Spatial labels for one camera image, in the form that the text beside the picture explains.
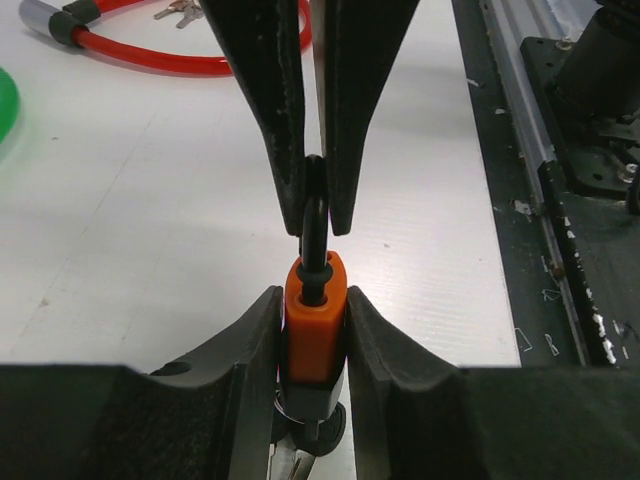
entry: bolt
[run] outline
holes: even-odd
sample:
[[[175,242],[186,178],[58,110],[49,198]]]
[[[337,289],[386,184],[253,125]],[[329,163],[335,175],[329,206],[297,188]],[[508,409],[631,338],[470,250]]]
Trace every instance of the bolt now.
[[[573,42],[569,37],[564,37],[556,42],[556,48],[563,52],[567,52],[573,48]]]
[[[628,163],[625,165],[624,170],[620,170],[618,173],[618,178],[622,180],[624,183],[633,182],[633,177],[635,177],[636,172],[638,171],[638,165],[636,163]]]

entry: red cable lock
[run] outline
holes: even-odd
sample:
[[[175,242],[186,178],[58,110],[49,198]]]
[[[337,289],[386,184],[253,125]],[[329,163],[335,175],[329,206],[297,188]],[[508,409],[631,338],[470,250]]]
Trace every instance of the red cable lock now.
[[[141,3],[142,1],[143,0],[96,0],[96,5],[98,5],[100,12],[104,15],[112,10]],[[304,52],[311,45],[311,12],[308,0],[300,0],[299,9],[304,22],[304,26],[300,32],[300,50]],[[155,70],[215,77],[232,74],[231,67],[224,57],[197,57],[157,52],[119,43],[83,28],[76,28],[74,30],[73,41],[87,50]]]

